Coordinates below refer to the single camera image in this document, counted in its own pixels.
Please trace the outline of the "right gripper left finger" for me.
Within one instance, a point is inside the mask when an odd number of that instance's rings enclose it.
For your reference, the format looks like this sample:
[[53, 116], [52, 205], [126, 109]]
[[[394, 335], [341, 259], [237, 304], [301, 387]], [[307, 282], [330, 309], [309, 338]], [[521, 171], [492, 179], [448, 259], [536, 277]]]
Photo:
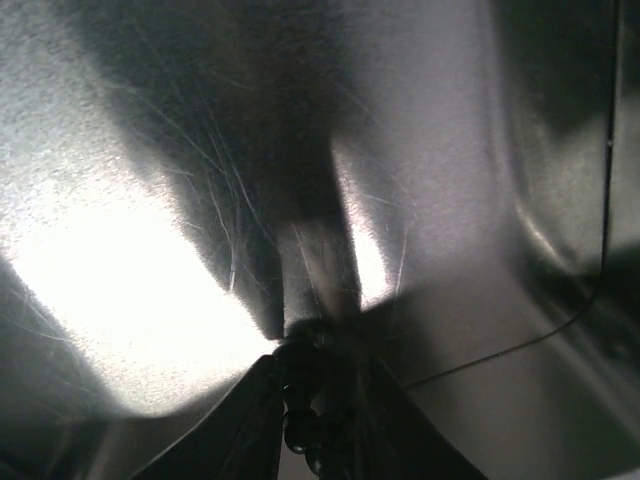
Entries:
[[136, 479], [276, 479], [284, 402], [281, 370], [263, 356], [222, 401]]

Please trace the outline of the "black bishop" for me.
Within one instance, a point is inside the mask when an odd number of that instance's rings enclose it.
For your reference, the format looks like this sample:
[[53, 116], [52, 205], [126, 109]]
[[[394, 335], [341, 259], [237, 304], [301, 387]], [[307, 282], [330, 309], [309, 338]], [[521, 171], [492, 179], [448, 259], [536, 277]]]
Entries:
[[335, 378], [330, 367], [335, 340], [328, 321], [307, 319], [293, 325], [273, 351], [281, 371], [283, 441], [316, 478], [354, 479], [353, 406], [341, 401], [329, 410], [316, 408], [316, 399]]

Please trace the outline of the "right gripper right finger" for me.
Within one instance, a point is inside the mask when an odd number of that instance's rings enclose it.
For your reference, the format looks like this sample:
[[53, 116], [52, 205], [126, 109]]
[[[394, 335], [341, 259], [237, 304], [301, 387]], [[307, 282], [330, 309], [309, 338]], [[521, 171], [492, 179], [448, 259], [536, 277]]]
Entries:
[[359, 479], [483, 479], [403, 391], [380, 361], [359, 372]]

